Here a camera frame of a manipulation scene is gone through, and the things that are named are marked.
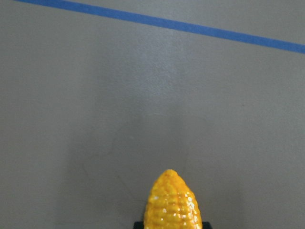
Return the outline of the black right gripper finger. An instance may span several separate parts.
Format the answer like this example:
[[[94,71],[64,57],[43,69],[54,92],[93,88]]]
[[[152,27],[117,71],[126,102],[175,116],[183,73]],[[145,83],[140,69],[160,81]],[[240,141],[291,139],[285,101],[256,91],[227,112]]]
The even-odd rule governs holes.
[[[203,229],[211,229],[211,224],[208,221],[202,222]]]

